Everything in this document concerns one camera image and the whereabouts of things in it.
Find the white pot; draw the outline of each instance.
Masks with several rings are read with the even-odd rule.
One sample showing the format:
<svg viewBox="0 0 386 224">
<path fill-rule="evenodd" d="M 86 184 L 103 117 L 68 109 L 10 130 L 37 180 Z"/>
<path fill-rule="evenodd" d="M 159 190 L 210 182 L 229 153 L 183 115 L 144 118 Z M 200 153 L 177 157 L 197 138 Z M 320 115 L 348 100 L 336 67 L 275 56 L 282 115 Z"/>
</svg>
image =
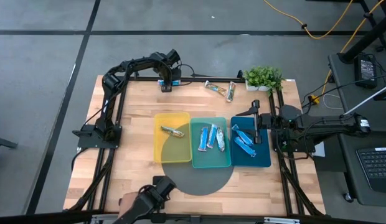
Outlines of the white pot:
<svg viewBox="0 0 386 224">
<path fill-rule="evenodd" d="M 247 91 L 258 91 L 258 87 L 249 86 L 247 80 L 245 80 L 245 88 L 247 89 Z"/>
<path fill-rule="evenodd" d="M 269 87 L 267 87 L 267 86 L 260 86 L 260 87 L 258 87 L 258 90 L 259 91 L 268 91 Z"/>
</svg>

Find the person's hand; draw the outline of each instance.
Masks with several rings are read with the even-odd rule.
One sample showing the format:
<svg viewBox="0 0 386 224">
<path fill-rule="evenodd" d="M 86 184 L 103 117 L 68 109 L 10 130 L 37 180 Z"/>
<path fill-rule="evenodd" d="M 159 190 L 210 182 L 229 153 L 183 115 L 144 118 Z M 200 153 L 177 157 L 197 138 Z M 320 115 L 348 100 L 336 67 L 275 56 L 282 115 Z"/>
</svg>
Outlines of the person's hand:
<svg viewBox="0 0 386 224">
<path fill-rule="evenodd" d="M 136 196 L 138 196 L 137 192 L 124 194 L 123 198 L 121 198 L 120 212 L 118 214 L 118 218 L 124 215 L 124 213 L 132 207 L 132 204 L 135 201 Z"/>
</svg>

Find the yellow tray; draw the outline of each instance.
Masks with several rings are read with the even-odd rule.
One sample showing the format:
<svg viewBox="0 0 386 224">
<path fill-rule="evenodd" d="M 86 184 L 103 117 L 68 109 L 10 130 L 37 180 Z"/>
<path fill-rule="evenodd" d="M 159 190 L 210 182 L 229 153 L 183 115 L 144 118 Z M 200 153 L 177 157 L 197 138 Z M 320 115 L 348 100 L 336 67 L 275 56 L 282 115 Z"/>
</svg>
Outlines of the yellow tray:
<svg viewBox="0 0 386 224">
<path fill-rule="evenodd" d="M 188 113 L 167 113 L 154 116 L 154 161 L 160 163 L 189 162 L 192 160 L 191 117 Z M 161 126 L 177 129 L 183 138 L 161 131 Z"/>
</svg>

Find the desk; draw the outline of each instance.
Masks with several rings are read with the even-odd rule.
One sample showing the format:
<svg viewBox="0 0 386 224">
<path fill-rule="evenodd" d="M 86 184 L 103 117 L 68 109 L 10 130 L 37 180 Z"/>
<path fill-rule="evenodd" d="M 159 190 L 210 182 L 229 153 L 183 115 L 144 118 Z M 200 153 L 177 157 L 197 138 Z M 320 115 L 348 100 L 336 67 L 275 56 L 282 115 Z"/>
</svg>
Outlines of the desk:
<svg viewBox="0 0 386 224">
<path fill-rule="evenodd" d="M 329 62 L 337 86 L 355 81 L 353 64 L 342 63 L 337 55 L 330 55 Z M 378 86 L 382 86 L 382 83 L 379 79 Z M 353 84 L 340 88 L 339 94 L 344 111 L 348 111 L 374 92 Z M 369 120 L 372 134 L 366 138 L 353 138 L 343 134 L 338 136 L 346 163 L 348 182 L 351 183 L 348 183 L 352 188 L 350 191 L 352 190 L 353 196 L 363 205 L 386 206 L 386 194 L 370 189 L 356 155 L 358 149 L 386 147 L 386 133 L 382 132 L 386 132 L 386 101 L 369 100 L 355 112 Z"/>
<path fill-rule="evenodd" d="M 228 87 L 228 83 L 218 85 Z M 295 82 L 284 82 L 283 86 L 285 103 L 300 107 Z M 99 76 L 88 117 L 100 109 L 102 99 L 103 90 Z M 187 86 L 175 86 L 171 93 L 161 93 L 156 82 L 129 81 L 121 119 L 123 134 L 120 147 L 115 153 L 105 211 L 118 212 L 118 200 L 123 194 L 135 192 L 143 185 L 151 184 L 154 175 L 164 175 L 161 164 L 153 161 L 155 114 L 184 111 L 190 113 L 191 118 L 223 116 L 227 119 L 229 129 L 230 118 L 246 111 L 255 99 L 260 100 L 262 113 L 270 112 L 267 94 L 246 91 L 243 83 L 237 84 L 233 103 L 230 104 L 218 93 L 204 88 L 203 83 L 193 82 Z M 74 205 L 90 185 L 97 155 L 97 149 L 89 149 L 77 158 L 64 208 Z M 273 151 L 271 160 L 272 165 L 269 168 L 235 167 L 229 181 L 210 195 L 187 195 L 175 189 L 170 194 L 171 200 L 166 202 L 164 212 L 203 215 L 286 215 L 278 159 Z M 324 213 L 314 162 L 311 159 L 300 160 L 296 166 L 302 189 L 318 210 Z M 100 192 L 99 186 L 94 208 L 98 208 Z M 293 211 L 297 213 L 294 190 L 290 187 L 289 192 Z"/>
</svg>

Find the teal tray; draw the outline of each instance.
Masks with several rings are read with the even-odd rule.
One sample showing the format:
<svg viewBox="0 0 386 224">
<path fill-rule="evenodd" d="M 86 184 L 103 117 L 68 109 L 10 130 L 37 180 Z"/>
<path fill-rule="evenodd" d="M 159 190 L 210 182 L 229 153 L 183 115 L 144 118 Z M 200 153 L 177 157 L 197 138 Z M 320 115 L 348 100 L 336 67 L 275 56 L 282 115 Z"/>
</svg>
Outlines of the teal tray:
<svg viewBox="0 0 386 224">
<path fill-rule="evenodd" d="M 210 133 L 211 124 L 221 127 L 225 134 L 225 150 L 221 152 L 218 148 L 218 142 L 215 139 L 212 149 L 207 147 L 207 152 L 200 152 L 197 149 L 200 145 L 201 129 L 208 127 Z M 192 143 L 192 166 L 194 168 L 219 168 L 228 167 L 232 164 L 230 159 L 230 146 L 227 134 L 227 125 L 225 118 L 192 118 L 191 119 L 191 143 Z"/>
</svg>

